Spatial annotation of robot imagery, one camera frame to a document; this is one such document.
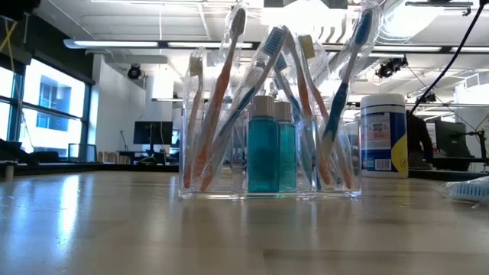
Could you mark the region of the white blue wipes canister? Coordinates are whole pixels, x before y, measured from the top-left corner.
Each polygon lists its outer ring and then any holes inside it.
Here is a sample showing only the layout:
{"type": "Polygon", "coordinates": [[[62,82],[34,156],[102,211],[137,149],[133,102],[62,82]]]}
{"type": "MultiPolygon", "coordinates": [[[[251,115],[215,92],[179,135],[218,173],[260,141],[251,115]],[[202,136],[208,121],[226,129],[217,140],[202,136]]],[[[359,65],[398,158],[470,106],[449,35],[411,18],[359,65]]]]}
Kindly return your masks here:
{"type": "Polygon", "coordinates": [[[406,106],[401,94],[361,100],[360,165],[364,177],[408,177],[406,106]]]}

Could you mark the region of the teal mouthwash bottle white cap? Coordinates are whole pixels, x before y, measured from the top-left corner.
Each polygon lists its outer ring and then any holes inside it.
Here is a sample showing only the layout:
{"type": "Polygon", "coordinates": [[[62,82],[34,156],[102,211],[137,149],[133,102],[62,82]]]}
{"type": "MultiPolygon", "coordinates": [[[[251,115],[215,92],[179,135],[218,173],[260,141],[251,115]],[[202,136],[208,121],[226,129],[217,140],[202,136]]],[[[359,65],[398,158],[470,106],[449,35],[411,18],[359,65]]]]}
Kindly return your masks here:
{"type": "Polygon", "coordinates": [[[279,190],[278,125],[274,119],[274,99],[256,95],[248,122],[248,192],[276,193],[279,190]]]}
{"type": "Polygon", "coordinates": [[[281,192],[296,190],[296,127],[289,102],[274,103],[274,118],[278,125],[279,138],[279,184],[281,192]]]}

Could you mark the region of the clear acrylic organizer box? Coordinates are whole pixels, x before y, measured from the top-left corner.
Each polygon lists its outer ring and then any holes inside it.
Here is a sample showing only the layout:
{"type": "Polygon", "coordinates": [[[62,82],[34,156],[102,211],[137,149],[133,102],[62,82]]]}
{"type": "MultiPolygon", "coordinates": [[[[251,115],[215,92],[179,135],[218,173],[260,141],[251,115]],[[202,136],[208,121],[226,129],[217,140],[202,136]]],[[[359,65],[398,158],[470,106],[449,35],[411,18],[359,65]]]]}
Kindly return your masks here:
{"type": "Polygon", "coordinates": [[[244,111],[238,117],[232,129],[228,145],[222,151],[219,165],[213,167],[213,178],[204,191],[201,184],[205,177],[191,180],[185,185],[185,175],[194,174],[193,162],[197,159],[197,142],[203,130],[205,112],[199,110],[193,118],[189,109],[182,110],[180,129],[179,197],[182,199],[324,199],[328,197],[354,197],[361,195],[361,176],[353,160],[358,156],[351,147],[351,139],[343,128],[340,129],[340,151],[345,160],[337,153],[332,154],[331,167],[328,170],[329,184],[325,184],[319,171],[318,146],[308,149],[306,136],[320,126],[321,118],[300,120],[293,118],[291,125],[296,140],[296,167],[292,179],[296,185],[279,188],[276,192],[250,192],[248,190],[248,123],[249,114],[244,111]]]}

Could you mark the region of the black computer monitor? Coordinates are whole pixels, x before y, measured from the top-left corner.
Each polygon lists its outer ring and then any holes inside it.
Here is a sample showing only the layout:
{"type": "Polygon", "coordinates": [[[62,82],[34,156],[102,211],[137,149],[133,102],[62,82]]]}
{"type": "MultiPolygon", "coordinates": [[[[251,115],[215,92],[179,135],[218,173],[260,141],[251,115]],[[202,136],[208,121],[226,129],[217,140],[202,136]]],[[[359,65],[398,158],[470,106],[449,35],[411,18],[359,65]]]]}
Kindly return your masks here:
{"type": "Polygon", "coordinates": [[[447,154],[456,153],[467,149],[466,127],[460,122],[436,121],[436,146],[447,154]]]}
{"type": "Polygon", "coordinates": [[[171,121],[136,121],[133,143],[169,145],[172,143],[172,133],[171,121]]]}

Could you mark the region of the black aluminium rig frame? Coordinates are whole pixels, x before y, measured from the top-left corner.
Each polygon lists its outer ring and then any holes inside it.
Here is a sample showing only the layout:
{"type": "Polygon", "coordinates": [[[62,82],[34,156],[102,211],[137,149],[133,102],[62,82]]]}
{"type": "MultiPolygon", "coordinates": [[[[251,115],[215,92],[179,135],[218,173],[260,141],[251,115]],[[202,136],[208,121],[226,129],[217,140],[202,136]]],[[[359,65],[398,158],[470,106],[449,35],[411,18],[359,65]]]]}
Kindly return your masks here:
{"type": "MultiPolygon", "coordinates": [[[[37,166],[19,165],[15,162],[0,162],[0,181],[11,180],[14,176],[39,176],[59,173],[84,172],[155,172],[178,173],[178,166],[140,166],[102,163],[42,163],[37,166]]],[[[411,170],[409,178],[438,181],[465,181],[489,176],[489,173],[473,173],[446,170],[411,170]]]]}

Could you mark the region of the person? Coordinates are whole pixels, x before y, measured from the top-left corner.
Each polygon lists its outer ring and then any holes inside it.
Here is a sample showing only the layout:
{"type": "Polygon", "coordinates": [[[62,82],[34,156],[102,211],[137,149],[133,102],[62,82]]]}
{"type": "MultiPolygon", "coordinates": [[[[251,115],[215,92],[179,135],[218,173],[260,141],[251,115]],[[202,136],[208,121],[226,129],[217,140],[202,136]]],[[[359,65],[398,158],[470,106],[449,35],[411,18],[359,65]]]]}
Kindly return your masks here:
{"type": "Polygon", "coordinates": [[[406,110],[406,132],[408,144],[409,168],[416,170],[431,170],[433,159],[432,140],[426,123],[421,118],[411,115],[406,110]]]}

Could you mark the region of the silver ventilation duct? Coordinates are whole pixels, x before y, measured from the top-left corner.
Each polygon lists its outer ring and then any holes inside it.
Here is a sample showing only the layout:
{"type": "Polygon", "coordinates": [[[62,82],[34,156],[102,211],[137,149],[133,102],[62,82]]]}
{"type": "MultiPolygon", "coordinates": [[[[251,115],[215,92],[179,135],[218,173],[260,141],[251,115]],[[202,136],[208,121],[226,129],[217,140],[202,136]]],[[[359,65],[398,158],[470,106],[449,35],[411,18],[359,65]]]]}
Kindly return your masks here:
{"type": "Polygon", "coordinates": [[[426,29],[441,13],[442,8],[417,5],[406,5],[407,2],[431,0],[348,0],[359,5],[376,2],[382,9],[384,20],[377,37],[378,44],[401,45],[409,42],[419,32],[426,29]]]}

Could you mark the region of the linear light fixture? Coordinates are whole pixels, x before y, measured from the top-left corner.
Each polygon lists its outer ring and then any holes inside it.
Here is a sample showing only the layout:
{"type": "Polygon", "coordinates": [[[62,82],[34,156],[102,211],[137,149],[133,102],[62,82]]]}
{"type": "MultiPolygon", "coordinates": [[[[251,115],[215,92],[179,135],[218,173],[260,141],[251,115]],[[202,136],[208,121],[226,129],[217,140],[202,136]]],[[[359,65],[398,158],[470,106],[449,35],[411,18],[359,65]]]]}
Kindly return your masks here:
{"type": "MultiPolygon", "coordinates": [[[[221,42],[215,41],[179,41],[179,40],[74,40],[65,39],[64,45],[69,49],[174,49],[185,50],[197,47],[219,49],[221,42]]],[[[238,47],[245,50],[256,50],[260,42],[238,42],[238,47]]],[[[328,52],[339,52],[342,44],[322,44],[328,52]]],[[[434,53],[449,54],[457,50],[456,45],[416,45],[416,44],[380,44],[375,45],[374,53],[434,53]]],[[[462,54],[489,54],[489,46],[464,46],[462,54]]]]}

